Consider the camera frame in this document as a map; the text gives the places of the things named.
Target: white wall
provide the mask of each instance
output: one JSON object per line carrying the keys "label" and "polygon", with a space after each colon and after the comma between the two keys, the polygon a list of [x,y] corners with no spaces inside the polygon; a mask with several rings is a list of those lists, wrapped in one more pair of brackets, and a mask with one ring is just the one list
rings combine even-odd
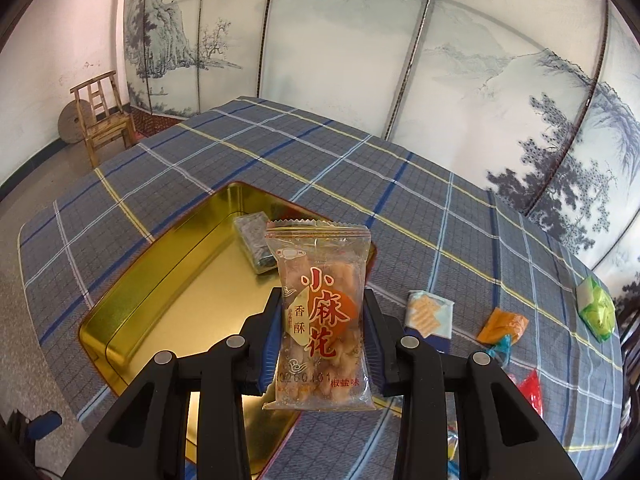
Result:
{"label": "white wall", "polygon": [[128,102],[121,29],[122,0],[34,0],[27,8],[0,52],[0,183],[58,137],[71,87],[119,68]]}

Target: chinese character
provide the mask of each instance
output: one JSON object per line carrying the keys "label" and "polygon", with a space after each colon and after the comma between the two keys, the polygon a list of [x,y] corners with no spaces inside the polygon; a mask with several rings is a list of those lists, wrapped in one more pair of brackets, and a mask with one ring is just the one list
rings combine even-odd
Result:
{"label": "chinese character", "polygon": [[311,309],[309,321],[320,319],[320,324],[324,324],[328,318],[329,326],[335,326],[340,322],[345,322],[351,318],[340,310],[340,294],[334,294],[329,290],[322,291],[322,297],[314,298],[314,306]]}
{"label": "chinese character", "polygon": [[313,357],[316,350],[320,352],[322,357],[335,357],[335,350],[328,352],[326,345],[328,343],[327,338],[331,336],[333,332],[323,326],[320,330],[315,327],[311,327],[311,341],[305,346],[305,350],[309,350],[309,357]]}
{"label": "chinese character", "polygon": [[[322,270],[318,269],[317,267],[311,267],[311,279],[306,276],[301,276],[300,281],[304,286],[309,285],[311,287],[311,291],[317,292],[322,286]],[[331,286],[334,284],[334,279],[332,276],[326,274],[324,276],[324,282],[328,286]]]}

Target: metal tray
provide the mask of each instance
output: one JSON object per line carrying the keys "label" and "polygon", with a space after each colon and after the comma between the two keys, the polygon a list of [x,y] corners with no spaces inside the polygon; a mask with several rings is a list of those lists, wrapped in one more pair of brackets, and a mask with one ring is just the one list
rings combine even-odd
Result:
{"label": "metal tray", "polygon": [[[270,219],[323,219],[291,202],[242,182],[233,182],[179,219],[145,251],[87,315],[81,345],[117,395],[160,350],[178,357],[206,351],[244,320],[261,312],[277,270],[256,275],[242,252],[233,218],[259,211]],[[372,244],[367,271],[376,249]],[[268,464],[298,418],[298,412],[263,410],[262,397],[243,397],[244,426],[252,475]],[[187,458],[195,462],[199,394],[192,394]]]}

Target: orange snack wrapper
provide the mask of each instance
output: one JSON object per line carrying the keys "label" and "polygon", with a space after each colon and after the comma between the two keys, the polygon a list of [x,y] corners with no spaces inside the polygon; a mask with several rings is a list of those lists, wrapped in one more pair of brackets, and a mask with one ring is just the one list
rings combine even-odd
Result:
{"label": "orange snack wrapper", "polygon": [[495,345],[504,336],[510,335],[511,344],[516,344],[528,324],[529,320],[521,314],[494,308],[476,339],[487,345]]}
{"label": "orange snack wrapper", "polygon": [[316,220],[267,224],[282,282],[276,400],[265,409],[372,410],[362,341],[369,229]]}

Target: black cable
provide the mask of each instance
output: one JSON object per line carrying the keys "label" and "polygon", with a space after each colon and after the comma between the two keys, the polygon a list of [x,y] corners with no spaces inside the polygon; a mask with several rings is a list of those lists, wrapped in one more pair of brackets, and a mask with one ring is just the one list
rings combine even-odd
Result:
{"label": "black cable", "polygon": [[39,469],[40,471],[44,471],[46,474],[53,475],[56,478],[60,478],[60,480],[62,480],[62,475],[59,475],[58,473],[54,473],[51,469],[47,469],[46,467],[40,467],[40,466],[36,466],[36,469]]}

